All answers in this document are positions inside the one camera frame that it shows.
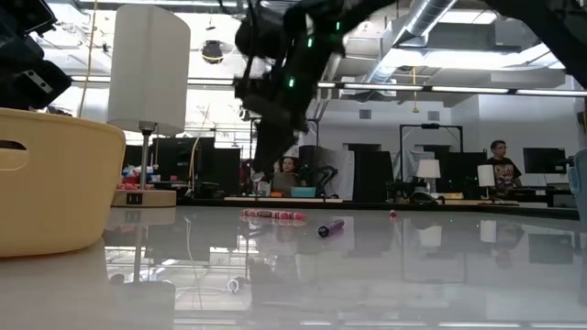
yellow plastic basket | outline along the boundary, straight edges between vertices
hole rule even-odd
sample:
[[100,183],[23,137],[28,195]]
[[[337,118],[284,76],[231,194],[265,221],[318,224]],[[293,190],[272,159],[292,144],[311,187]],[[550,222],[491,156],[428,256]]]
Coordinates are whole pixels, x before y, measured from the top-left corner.
[[79,118],[0,108],[0,257],[85,248],[105,228],[123,132]]

blue container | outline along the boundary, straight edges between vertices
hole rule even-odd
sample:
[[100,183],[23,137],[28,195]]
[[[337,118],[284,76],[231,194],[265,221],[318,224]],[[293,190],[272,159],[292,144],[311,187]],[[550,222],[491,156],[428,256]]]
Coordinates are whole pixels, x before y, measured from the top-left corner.
[[315,198],[316,187],[292,187],[292,197]]

black t-shirt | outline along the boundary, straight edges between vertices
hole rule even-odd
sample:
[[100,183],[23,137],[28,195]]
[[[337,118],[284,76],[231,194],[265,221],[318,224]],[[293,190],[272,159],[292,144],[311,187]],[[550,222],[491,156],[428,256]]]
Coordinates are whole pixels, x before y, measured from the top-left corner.
[[505,192],[507,188],[514,187],[514,179],[522,175],[512,160],[508,158],[495,159],[491,157],[485,163],[493,165],[495,188],[498,192]]

purple marker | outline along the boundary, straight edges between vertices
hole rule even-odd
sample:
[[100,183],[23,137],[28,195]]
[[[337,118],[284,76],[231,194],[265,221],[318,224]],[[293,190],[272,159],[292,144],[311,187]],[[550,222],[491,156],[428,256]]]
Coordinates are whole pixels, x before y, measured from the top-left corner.
[[342,229],[342,227],[345,225],[345,221],[342,219],[337,219],[333,222],[331,222],[328,225],[322,225],[318,228],[318,234],[320,235],[320,237],[324,238],[324,237],[328,237],[331,234],[336,233],[338,230]]

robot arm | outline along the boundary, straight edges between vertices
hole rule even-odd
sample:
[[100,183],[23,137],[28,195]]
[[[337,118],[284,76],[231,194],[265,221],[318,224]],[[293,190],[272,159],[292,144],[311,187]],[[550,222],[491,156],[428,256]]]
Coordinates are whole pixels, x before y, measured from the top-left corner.
[[[525,22],[540,37],[569,74],[587,86],[587,13],[576,0],[482,0],[500,14]],[[271,72],[260,79],[235,80],[235,95],[243,107],[261,115],[257,127],[255,171],[268,169],[295,143],[294,131],[306,132],[305,111],[316,95],[316,83],[333,53],[344,56],[342,38],[373,12],[395,0],[363,0],[345,8],[341,0],[302,0],[281,18],[257,6],[249,9],[238,31],[238,49],[249,55],[271,58]],[[250,17],[257,24],[250,24]],[[312,25],[307,25],[307,17]],[[250,47],[262,45],[255,49]]]

